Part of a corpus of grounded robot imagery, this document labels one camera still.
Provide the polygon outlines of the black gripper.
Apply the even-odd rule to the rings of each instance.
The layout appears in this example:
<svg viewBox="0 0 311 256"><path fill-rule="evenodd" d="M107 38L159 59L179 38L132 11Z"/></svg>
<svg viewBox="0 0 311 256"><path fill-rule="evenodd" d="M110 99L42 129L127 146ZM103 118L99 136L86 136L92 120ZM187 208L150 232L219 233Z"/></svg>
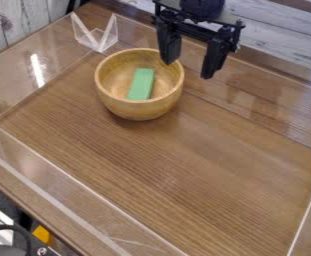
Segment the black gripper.
<svg viewBox="0 0 311 256"><path fill-rule="evenodd" d="M182 35L209 42L201 77L222 68L229 49L239 49L245 22L226 10L226 0L153 0L161 57L170 65L181 56Z"/></svg>

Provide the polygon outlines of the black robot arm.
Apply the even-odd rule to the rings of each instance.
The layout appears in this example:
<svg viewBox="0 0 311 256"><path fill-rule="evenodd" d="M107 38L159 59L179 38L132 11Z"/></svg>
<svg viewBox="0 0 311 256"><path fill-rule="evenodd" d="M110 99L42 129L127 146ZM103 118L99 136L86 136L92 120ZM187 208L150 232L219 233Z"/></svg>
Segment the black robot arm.
<svg viewBox="0 0 311 256"><path fill-rule="evenodd" d="M158 47L170 65L181 57L182 36L207 45L201 77L210 79L223 67L230 52L239 49L246 25L225 12L226 0L153 0Z"/></svg>

